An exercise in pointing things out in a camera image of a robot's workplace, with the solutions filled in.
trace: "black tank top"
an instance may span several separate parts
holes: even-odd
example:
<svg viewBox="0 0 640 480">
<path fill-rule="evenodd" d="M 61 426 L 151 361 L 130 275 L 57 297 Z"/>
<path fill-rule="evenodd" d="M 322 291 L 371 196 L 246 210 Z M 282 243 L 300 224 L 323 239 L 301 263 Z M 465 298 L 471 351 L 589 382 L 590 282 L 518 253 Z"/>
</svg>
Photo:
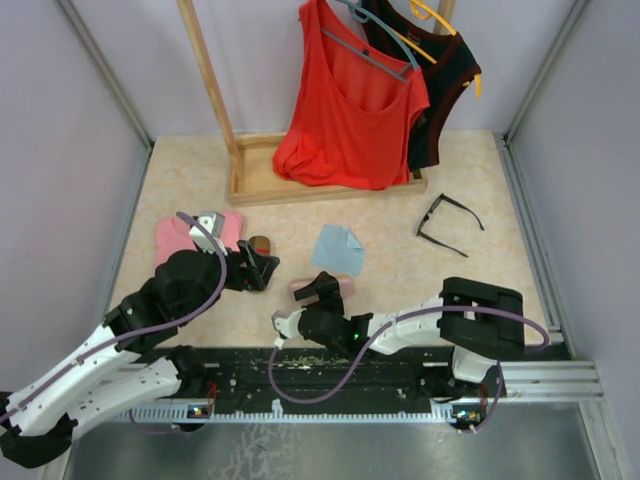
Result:
<svg viewBox="0 0 640 480">
<path fill-rule="evenodd" d="M 430 106 L 420 114 L 411 129 L 408 165 L 411 171 L 438 165 L 438 140 L 444 123 L 466 88 L 463 84 L 471 82 L 482 70 L 460 33 L 436 35 L 424 31 L 396 12 L 388 0 L 364 0 L 362 6 L 436 60 L 434 65 L 412 51 L 422 68 Z M 379 25 L 369 21 L 363 27 L 372 47 L 405 59 L 398 44 Z"/>
</svg>

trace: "wooden clothes rack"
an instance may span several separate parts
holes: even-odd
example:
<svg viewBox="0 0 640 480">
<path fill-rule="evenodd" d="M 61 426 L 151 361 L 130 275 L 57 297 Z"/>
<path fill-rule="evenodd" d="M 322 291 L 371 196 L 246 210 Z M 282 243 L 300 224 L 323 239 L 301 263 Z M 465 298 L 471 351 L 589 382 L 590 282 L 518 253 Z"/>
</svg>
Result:
<svg viewBox="0 0 640 480">
<path fill-rule="evenodd" d="M 412 172 L 408 183 L 383 191 L 358 190 L 342 186 L 309 187 L 284 180 L 275 174 L 272 168 L 273 154 L 286 132 L 237 136 L 233 133 L 193 0 L 176 1 L 231 159 L 228 190 L 231 205 L 269 205 L 370 195 L 421 194 L 426 191 L 427 177 L 424 171 Z M 455 0 L 440 0 L 438 13 L 447 22 L 451 20 L 454 4 Z"/>
</svg>

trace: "wooden pole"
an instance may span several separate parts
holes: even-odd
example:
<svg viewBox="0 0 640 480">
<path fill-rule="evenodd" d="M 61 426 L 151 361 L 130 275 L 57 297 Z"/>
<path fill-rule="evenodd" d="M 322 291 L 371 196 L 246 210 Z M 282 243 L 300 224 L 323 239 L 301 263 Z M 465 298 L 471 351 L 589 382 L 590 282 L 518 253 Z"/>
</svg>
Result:
<svg viewBox="0 0 640 480">
<path fill-rule="evenodd" d="M 244 159 L 238 149 L 238 142 L 233 134 L 229 115 L 227 114 L 227 109 L 224 106 L 224 101 L 222 100 L 222 94 L 220 93 L 220 87 L 218 86 L 218 81 L 213 71 L 213 65 L 211 64 L 207 44 L 205 43 L 204 36 L 202 35 L 198 15 L 196 14 L 192 0 L 177 0 L 177 2 L 180 14 L 182 15 L 182 21 L 184 22 L 184 27 L 189 35 L 189 41 L 191 42 L 193 53 L 196 56 L 198 67 L 200 67 L 200 73 L 202 74 L 202 80 L 204 81 L 204 85 L 207 89 L 211 106 L 216 114 L 216 118 L 220 124 L 220 130 L 222 131 L 222 137 L 224 138 L 224 143 L 227 145 L 227 150 L 231 156 L 232 169 L 236 174 L 235 180 L 241 184 L 244 177 Z"/>
<path fill-rule="evenodd" d="M 444 18 L 448 24 L 451 24 L 451 17 L 453 16 L 453 9 L 456 6 L 456 0 L 440 0 L 438 4 L 438 15 Z M 449 33 L 444 25 L 440 22 L 436 22 L 436 26 L 433 28 L 433 33 L 436 35 L 446 35 Z"/>
</svg>

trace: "red tank top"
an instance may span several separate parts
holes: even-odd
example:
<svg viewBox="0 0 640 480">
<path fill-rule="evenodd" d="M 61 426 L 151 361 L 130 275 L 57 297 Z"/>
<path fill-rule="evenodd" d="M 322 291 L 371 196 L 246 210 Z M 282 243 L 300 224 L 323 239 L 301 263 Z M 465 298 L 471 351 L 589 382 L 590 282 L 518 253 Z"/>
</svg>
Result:
<svg viewBox="0 0 640 480">
<path fill-rule="evenodd" d="M 324 28 L 395 72 L 406 65 L 351 32 L 326 0 L 303 4 L 300 22 L 300 92 L 274 171 L 312 186 L 381 190 L 408 182 L 409 131 L 429 105 L 422 72 L 407 69 L 403 83 L 323 34 Z"/>
</svg>

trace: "gray hanger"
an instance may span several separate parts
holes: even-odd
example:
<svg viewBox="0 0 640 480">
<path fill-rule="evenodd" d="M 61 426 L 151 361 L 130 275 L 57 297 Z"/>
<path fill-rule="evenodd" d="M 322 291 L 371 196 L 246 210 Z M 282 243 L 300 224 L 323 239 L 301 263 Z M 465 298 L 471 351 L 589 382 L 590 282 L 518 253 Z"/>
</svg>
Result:
<svg viewBox="0 0 640 480">
<path fill-rule="evenodd" d="M 376 67 L 380 68 L 381 70 L 384 70 L 385 72 L 387 72 L 389 75 L 394 76 L 395 78 L 397 78 L 398 80 L 400 80 L 401 82 L 406 82 L 406 78 L 404 78 L 404 73 L 407 71 L 407 69 L 411 66 L 413 67 L 414 70 L 418 70 L 420 67 L 418 66 L 418 62 L 416 61 L 415 57 L 413 56 L 413 54 L 411 53 L 411 51 L 407 48 L 407 46 L 404 44 L 404 42 L 402 40 L 400 40 L 400 38 L 396 35 L 396 33 L 391 30 L 391 28 L 389 28 L 389 26 L 384 23 L 382 20 L 380 20 L 378 17 L 376 17 L 373 13 L 369 12 L 368 10 L 365 10 L 364 8 L 362 8 L 360 6 L 360 2 L 358 2 L 358 4 L 354 4 L 351 3 L 347 0 L 335 0 L 336 2 L 340 2 L 343 3 L 345 5 L 347 5 L 349 7 L 349 11 L 351 12 L 351 16 L 359 23 L 365 23 L 367 22 L 369 19 L 373 20 L 375 23 L 377 23 L 378 25 L 380 25 L 380 27 L 387 32 L 397 43 L 398 45 L 400 45 L 400 48 L 402 49 L 402 51 L 407 55 L 407 58 L 409 59 L 409 63 L 407 63 L 407 65 L 400 70 L 399 72 L 394 72 L 393 70 L 391 70 L 390 68 L 388 68 L 387 66 L 383 65 L 382 63 L 378 62 L 377 60 L 374 60 L 373 58 L 371 58 L 369 55 L 361 52 L 360 50 L 358 50 L 357 48 L 355 48 L 353 45 L 349 45 L 347 42 L 345 42 L 344 40 L 336 37 L 333 33 L 329 32 L 326 29 L 322 29 L 322 33 L 324 33 L 325 35 L 327 35 L 329 38 L 335 40 L 336 42 L 338 42 L 340 45 L 342 45 L 345 48 L 348 48 L 349 50 L 351 50 L 352 52 L 356 53 L 357 55 L 359 55 L 360 57 L 364 58 L 365 60 L 367 60 L 368 62 L 372 63 L 373 65 L 375 65 Z M 360 14 L 364 15 L 365 17 L 367 17 L 366 19 L 363 19 L 362 17 L 359 17 L 358 15 L 356 15 L 355 12 L 359 12 Z"/>
</svg>

